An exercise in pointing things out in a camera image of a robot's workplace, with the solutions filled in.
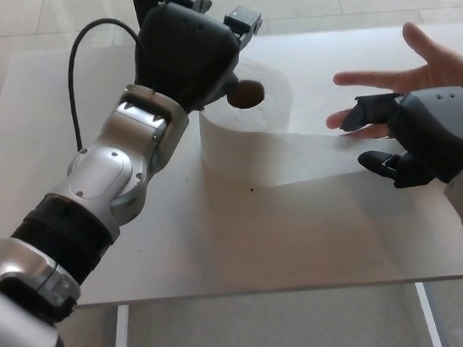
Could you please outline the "bare person hand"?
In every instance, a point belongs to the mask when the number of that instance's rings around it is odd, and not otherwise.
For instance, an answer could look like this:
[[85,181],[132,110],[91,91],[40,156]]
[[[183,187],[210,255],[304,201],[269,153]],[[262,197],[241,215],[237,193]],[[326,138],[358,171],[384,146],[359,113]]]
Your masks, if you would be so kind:
[[441,86],[463,88],[463,56],[433,40],[417,24],[407,22],[401,34],[404,42],[425,63],[402,71],[340,71],[333,77],[337,86],[369,86],[403,94]]

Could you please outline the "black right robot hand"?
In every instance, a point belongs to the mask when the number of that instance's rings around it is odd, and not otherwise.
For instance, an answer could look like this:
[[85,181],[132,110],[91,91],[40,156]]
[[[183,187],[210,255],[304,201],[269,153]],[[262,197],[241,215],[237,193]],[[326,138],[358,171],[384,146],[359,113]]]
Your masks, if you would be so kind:
[[357,97],[341,122],[352,133],[385,124],[404,155],[367,151],[357,161],[393,181],[395,188],[449,183],[463,170],[463,88],[438,87]]

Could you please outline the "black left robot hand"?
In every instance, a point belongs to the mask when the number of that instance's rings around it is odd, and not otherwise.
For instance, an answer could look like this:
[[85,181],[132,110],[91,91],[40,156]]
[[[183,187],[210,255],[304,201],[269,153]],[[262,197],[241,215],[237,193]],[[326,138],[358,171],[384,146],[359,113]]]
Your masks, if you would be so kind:
[[198,111],[237,91],[239,55],[255,36],[262,15],[237,6],[219,21],[211,0],[132,0],[139,32],[137,85]]

